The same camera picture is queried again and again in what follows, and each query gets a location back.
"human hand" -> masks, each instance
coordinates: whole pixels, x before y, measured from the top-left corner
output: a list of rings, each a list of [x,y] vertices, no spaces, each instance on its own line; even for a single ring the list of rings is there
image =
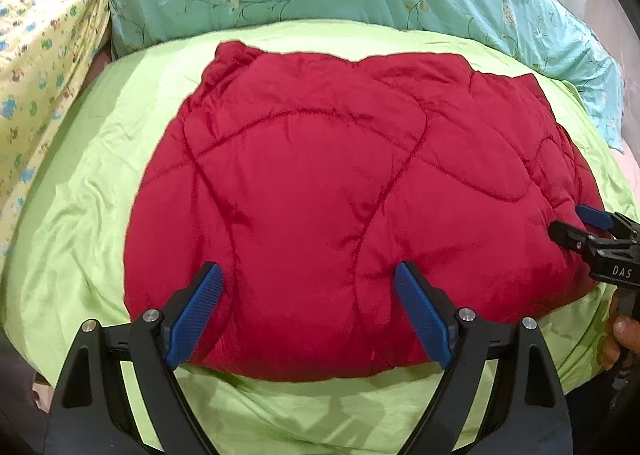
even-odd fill
[[[620,345],[640,355],[640,323],[626,316],[618,316],[618,293],[611,299],[605,332],[607,337],[598,357],[598,362],[605,370],[610,370],[620,358]]]

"blue textured pad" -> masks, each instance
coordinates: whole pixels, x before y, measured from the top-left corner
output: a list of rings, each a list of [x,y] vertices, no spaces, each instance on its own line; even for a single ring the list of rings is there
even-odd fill
[[[575,207],[575,212],[584,224],[588,224],[594,228],[609,231],[613,227],[613,219],[606,211],[596,210],[595,208],[580,204]]]
[[[453,362],[453,352],[446,324],[404,263],[396,267],[394,282],[422,348],[431,361],[437,361],[443,370],[448,369]]]
[[[164,361],[170,370],[178,364],[189,361],[207,326],[224,285],[222,269],[217,264],[205,275],[200,286],[184,307],[174,327],[171,329],[171,344]]]

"metal bolt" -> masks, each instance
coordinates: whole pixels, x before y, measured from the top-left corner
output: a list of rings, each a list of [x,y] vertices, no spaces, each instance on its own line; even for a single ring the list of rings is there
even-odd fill
[[[536,323],[536,321],[533,318],[530,318],[529,316],[524,317],[522,319],[522,324],[524,325],[525,329],[529,329],[529,330],[535,330],[536,327],[538,326],[538,323]]]
[[[87,320],[82,324],[82,330],[84,332],[91,332],[95,329],[95,326],[97,326],[97,324],[98,322],[95,320]]]
[[[465,307],[458,311],[458,316],[460,316],[460,320],[462,321],[473,321],[476,319],[476,311]]]
[[[160,318],[160,311],[158,309],[149,309],[145,310],[145,313],[142,315],[142,319],[147,323],[151,323]]]

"green bed sheet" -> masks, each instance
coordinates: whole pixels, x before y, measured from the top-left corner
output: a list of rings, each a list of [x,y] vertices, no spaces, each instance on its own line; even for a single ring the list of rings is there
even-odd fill
[[[57,380],[82,321],[97,318],[105,326],[129,321],[122,302],[122,254],[130,207],[165,126],[225,40],[350,60],[398,52],[453,52],[482,72],[531,72],[471,40],[332,20],[212,32],[111,64],[76,101],[61,128],[27,201],[2,278],[0,317],[7,335],[49,381]],[[591,165],[607,209],[637,220],[640,213],[628,184],[575,89],[536,76],[556,118]],[[566,391],[598,370],[594,353],[611,293],[600,285],[540,321]],[[474,438],[494,369],[487,364],[460,443]],[[178,369],[177,377],[223,454],[382,454],[397,452],[440,373],[437,366],[425,364],[367,379],[293,384],[187,366]],[[142,434],[154,443],[130,367],[126,380]]]

